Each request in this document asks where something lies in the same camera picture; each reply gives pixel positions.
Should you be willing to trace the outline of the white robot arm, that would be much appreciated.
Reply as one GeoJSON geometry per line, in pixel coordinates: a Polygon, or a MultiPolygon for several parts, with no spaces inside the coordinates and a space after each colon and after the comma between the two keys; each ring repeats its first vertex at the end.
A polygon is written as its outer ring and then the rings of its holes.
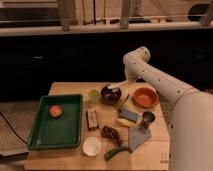
{"type": "Polygon", "coordinates": [[[169,171],[213,171],[213,95],[148,64],[139,47],[123,57],[128,81],[143,79],[174,105],[169,171]]]}

